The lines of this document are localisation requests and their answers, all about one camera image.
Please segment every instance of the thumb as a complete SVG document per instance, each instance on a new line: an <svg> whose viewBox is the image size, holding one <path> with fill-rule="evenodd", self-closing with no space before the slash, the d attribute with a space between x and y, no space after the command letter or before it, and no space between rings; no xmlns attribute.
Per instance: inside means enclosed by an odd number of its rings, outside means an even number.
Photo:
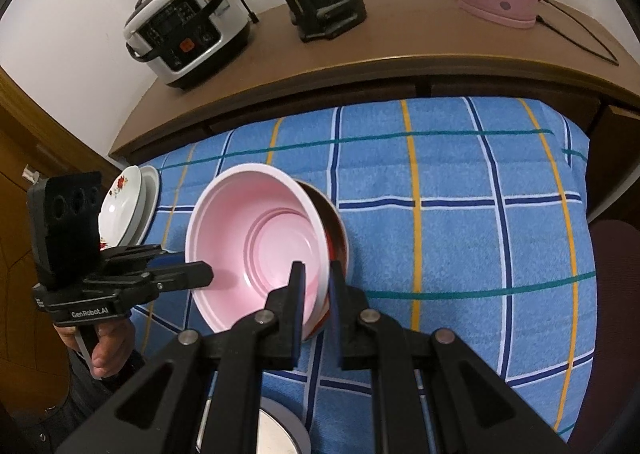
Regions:
<svg viewBox="0 0 640 454"><path fill-rule="evenodd" d="M63 343L69 349L73 349L74 351L79 351L80 347L78 347L78 342L76 341L76 327L72 326L70 328L59 328L54 325L54 329L58 332L60 339L62 339Z"/></svg>

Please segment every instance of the camera lens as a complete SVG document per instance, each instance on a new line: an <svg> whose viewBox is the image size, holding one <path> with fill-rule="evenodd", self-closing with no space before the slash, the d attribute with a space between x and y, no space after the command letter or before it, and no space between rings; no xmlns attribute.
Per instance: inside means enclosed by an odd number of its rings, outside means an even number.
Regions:
<svg viewBox="0 0 640 454"><path fill-rule="evenodd" d="M74 214L78 214L84 208L84 190L79 189L74 192L71 198L71 210Z"/></svg>
<svg viewBox="0 0 640 454"><path fill-rule="evenodd" d="M98 188L93 187L89 192L89 204L94 207L98 202Z"/></svg>
<svg viewBox="0 0 640 454"><path fill-rule="evenodd" d="M62 219L66 212L66 201L62 196L56 196L53 199L53 216L56 219Z"/></svg>

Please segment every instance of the screw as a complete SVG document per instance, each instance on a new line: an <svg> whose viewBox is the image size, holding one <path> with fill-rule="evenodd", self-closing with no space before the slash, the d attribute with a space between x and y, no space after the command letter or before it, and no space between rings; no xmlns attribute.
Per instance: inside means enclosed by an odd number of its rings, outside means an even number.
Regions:
<svg viewBox="0 0 640 454"><path fill-rule="evenodd" d="M456 339L456 334L451 329L442 328L436 331L436 340L440 344L450 344Z"/></svg>
<svg viewBox="0 0 640 454"><path fill-rule="evenodd" d="M371 308L364 309L360 312L360 320L367 324L373 324L380 320L380 312Z"/></svg>
<svg viewBox="0 0 640 454"><path fill-rule="evenodd" d="M270 309L261 309L255 314L255 321L258 324L268 324L276 315Z"/></svg>
<svg viewBox="0 0 640 454"><path fill-rule="evenodd" d="M178 342L184 346L190 346L198 340L198 332L193 329L185 329L178 335Z"/></svg>

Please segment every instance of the human hand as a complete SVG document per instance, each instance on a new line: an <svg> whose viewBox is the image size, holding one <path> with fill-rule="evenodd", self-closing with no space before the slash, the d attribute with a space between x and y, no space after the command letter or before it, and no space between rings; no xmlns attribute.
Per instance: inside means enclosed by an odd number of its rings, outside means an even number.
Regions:
<svg viewBox="0 0 640 454"><path fill-rule="evenodd" d="M66 347L79 351L75 327L54 326ZM95 376L105 378L118 374L133 351L136 331L129 319L118 319L95 326L98 344L91 355Z"/></svg>

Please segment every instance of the blue checkered cloth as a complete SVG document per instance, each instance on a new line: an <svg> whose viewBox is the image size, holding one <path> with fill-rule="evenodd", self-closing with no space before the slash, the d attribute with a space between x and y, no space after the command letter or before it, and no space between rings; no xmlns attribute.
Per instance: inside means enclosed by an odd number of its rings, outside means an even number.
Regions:
<svg viewBox="0 0 640 454"><path fill-rule="evenodd" d="M417 98L287 116L150 161L161 194L146 242L184 250L210 180L270 161L338 206L351 283L373 307L405 327L452 328L566 440L596 330L587 153L582 131L536 100ZM132 315L145 355L182 329L210 333L190 293L161 294L149 309ZM300 417L316 454L373 452L370 393L368 372L337 368L327 332L303 344L297 370L266 373L262 387Z"/></svg>

